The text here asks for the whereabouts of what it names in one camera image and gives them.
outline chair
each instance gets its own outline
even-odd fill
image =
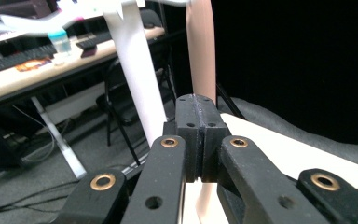
[[[157,13],[153,10],[141,10],[141,17],[145,27],[151,25],[161,25],[161,21],[159,20]],[[163,103],[166,103],[169,100],[173,100],[173,102],[175,102],[175,92],[173,90],[173,84],[171,83],[171,70],[169,67],[169,57],[171,53],[170,45],[164,40],[158,41],[157,39],[149,42],[149,49],[158,79],[161,99]],[[163,85],[164,80],[166,80],[168,88]],[[105,83],[105,94],[99,96],[96,99],[96,103],[97,106],[107,115],[107,145],[111,146],[111,122],[115,119],[133,158],[137,164],[140,165],[130,138],[123,127],[133,124],[133,122],[138,120],[139,117],[119,58],[114,59],[107,71],[103,73],[103,81]]]

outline black backdrop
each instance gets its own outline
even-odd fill
[[[213,0],[217,78],[305,131],[358,144],[358,1],[326,2]]]

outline keyboard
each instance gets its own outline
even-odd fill
[[[25,63],[33,59],[52,58],[57,50],[53,45],[45,45],[36,49],[29,49],[0,59],[0,71]]]
[[[76,43],[78,47],[81,49],[92,49],[98,44],[101,44],[105,41],[111,40],[112,36],[110,35],[109,31],[101,32],[96,35],[90,36],[87,39],[81,40]]]

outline bottle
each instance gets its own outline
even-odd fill
[[[61,28],[57,31],[49,32],[48,38],[57,50],[57,53],[54,54],[56,61],[62,61],[63,58],[71,55],[71,43],[64,29]]]

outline gray fabric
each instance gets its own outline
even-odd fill
[[[318,134],[305,132],[264,107],[238,98],[231,99],[249,122],[358,164],[358,145],[340,143]],[[218,108],[221,112],[232,114],[220,97]]]

